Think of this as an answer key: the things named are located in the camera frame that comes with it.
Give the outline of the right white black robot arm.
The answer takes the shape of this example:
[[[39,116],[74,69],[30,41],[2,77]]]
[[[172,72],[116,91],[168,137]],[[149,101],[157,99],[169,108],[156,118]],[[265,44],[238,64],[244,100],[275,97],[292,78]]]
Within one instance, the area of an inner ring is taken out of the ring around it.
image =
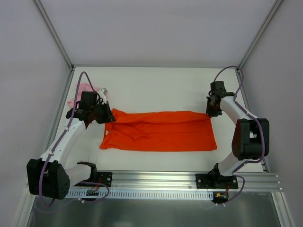
[[[236,181],[234,175],[245,164],[256,164],[269,153],[269,121],[258,118],[236,101],[235,94],[225,89],[224,82],[210,84],[206,114],[218,117],[223,113],[235,124],[231,153],[204,177],[208,187],[224,188]]]

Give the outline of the orange t shirt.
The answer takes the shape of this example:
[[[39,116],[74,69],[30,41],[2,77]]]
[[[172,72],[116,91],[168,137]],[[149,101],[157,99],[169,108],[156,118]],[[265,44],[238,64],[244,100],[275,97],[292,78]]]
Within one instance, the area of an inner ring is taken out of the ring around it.
[[[204,113],[165,111],[126,113],[112,110],[100,149],[148,152],[207,152],[217,149],[211,119]]]

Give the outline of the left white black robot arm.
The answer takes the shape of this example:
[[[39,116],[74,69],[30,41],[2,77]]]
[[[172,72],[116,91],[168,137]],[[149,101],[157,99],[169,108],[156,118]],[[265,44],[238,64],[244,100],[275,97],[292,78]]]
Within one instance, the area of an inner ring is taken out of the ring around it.
[[[27,163],[27,181],[31,195],[62,200],[75,185],[92,186],[98,180],[96,164],[80,161],[66,168],[67,159],[78,138],[92,122],[115,122],[107,90],[83,91],[80,100],[66,114],[62,131],[38,159]]]

